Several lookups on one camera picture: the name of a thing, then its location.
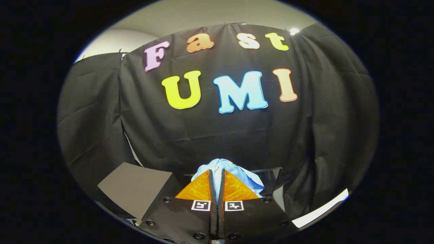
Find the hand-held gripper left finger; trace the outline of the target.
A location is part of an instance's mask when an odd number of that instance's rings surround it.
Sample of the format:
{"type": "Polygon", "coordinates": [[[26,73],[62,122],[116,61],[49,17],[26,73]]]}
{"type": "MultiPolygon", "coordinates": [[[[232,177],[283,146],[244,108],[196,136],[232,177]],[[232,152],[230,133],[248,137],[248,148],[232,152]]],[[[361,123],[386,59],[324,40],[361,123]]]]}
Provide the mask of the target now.
{"type": "Polygon", "coordinates": [[[172,243],[211,243],[215,191],[207,171],[187,183],[170,175],[142,217],[139,229],[172,243]]]}

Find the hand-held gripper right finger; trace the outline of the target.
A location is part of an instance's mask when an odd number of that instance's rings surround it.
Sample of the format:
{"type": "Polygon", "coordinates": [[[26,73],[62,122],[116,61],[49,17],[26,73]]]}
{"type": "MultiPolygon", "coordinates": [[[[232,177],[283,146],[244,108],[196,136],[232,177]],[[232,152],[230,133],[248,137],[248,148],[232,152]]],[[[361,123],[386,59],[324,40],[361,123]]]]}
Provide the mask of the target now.
{"type": "Polygon", "coordinates": [[[224,242],[279,242],[297,232],[273,196],[281,169],[222,171],[217,236],[224,242]]]}

